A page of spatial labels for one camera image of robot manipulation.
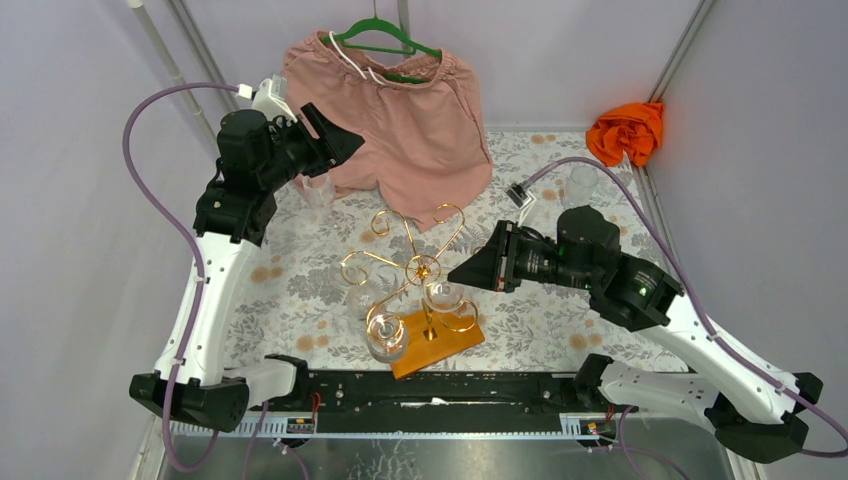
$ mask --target white drawstring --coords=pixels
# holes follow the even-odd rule
[[[355,69],[356,69],[356,71],[357,71],[357,72],[359,72],[359,75],[360,75],[360,76],[362,76],[362,78],[363,78],[363,79],[367,80],[367,79],[368,79],[368,77],[367,77],[367,76],[365,76],[365,72],[363,72],[363,71],[362,71],[362,69],[361,69],[361,68],[359,68],[359,65],[357,65],[356,63],[354,63],[354,62],[353,62],[353,60],[351,60],[351,59],[350,59],[350,57],[348,57],[347,55],[345,55],[345,54],[344,54],[344,52],[342,52],[342,49],[341,49],[341,48],[339,48],[339,44],[337,44],[337,43],[336,43],[336,39],[335,39],[335,38],[333,38],[333,36],[334,36],[335,34],[336,34],[336,32],[333,32],[333,31],[330,31],[330,33],[329,33],[329,36],[330,36],[330,43],[332,43],[332,44],[333,44],[333,48],[335,48],[335,49],[336,49],[336,51],[337,51],[337,52],[339,52],[339,55],[341,55],[341,56],[342,56],[342,58],[344,58],[345,60],[347,60],[347,63],[351,64],[351,66],[353,66],[353,68],[355,68]],[[378,83],[378,84],[380,84],[380,85],[385,85],[385,82],[380,81],[380,79],[378,79],[378,78],[377,78],[377,76],[376,76],[376,75],[374,75],[374,70],[371,70],[371,67],[367,67],[367,68],[368,68],[368,73],[370,73],[370,74],[371,74],[371,78],[373,78],[375,82],[377,82],[377,83]]]

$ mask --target floral tablecloth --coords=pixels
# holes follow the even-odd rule
[[[579,133],[490,132],[487,137],[494,179],[464,210],[465,228],[440,259],[446,267],[461,263],[485,244],[498,219],[517,219],[515,205],[504,194],[510,183],[523,181],[551,160],[590,156],[584,135]],[[528,225],[545,235],[555,236],[570,168],[560,167],[532,189],[539,203]],[[638,197],[629,165],[622,164],[614,171]],[[339,262],[354,250],[367,249],[405,264],[412,252],[402,224],[393,219],[386,237],[371,232],[371,218],[386,208],[377,191],[337,199],[332,212],[321,218],[290,185],[278,192],[277,204],[259,264],[246,275],[244,292],[232,313],[226,344],[228,366],[284,353],[307,360],[311,368],[389,369],[371,358],[362,321],[347,312],[344,297],[348,286],[341,281]],[[603,175],[591,204],[619,225],[625,252],[655,262],[660,259],[659,248],[627,200]],[[434,254],[458,222],[454,216],[425,234],[413,225],[419,250]],[[391,292],[401,285],[404,272],[374,267],[371,279]],[[410,310],[418,298],[418,290],[408,289],[389,306],[396,311]],[[472,299],[480,307],[485,342],[429,368],[575,371],[586,355],[596,352],[646,370],[686,370],[685,364],[664,348],[601,320],[589,310],[584,291],[524,282],[512,294],[474,290]]]

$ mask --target crumpled orange fabric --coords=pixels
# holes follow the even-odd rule
[[[655,148],[662,146],[662,103],[630,103],[601,115],[586,132],[586,144],[608,167],[618,165],[624,152],[644,167]]]

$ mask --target orange wooden block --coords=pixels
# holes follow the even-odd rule
[[[428,339],[427,316],[423,310],[403,318],[406,328],[409,329],[409,346],[406,347],[404,356],[392,364],[392,373],[396,379],[400,380],[485,340],[483,331],[478,325],[474,325],[465,332],[454,332],[444,326],[438,316],[443,315],[444,320],[457,329],[468,325],[470,322],[468,317],[460,318],[450,313],[439,312],[432,312],[431,315],[432,327],[435,331],[432,339]]]

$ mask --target gray floor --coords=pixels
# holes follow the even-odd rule
[[[654,419],[646,428],[628,420],[628,444],[670,457],[692,480],[733,478],[724,450],[703,430],[679,420]],[[182,438],[178,452],[186,461],[199,457],[206,438]],[[247,439],[218,441],[209,464],[197,473],[180,474],[170,467],[163,479],[241,478]],[[311,440],[300,447],[312,480],[531,480],[638,479],[624,454],[578,450],[576,442],[550,440]],[[680,475],[657,461],[638,458],[651,480],[677,480]],[[297,461],[258,439],[248,477],[299,480]]]

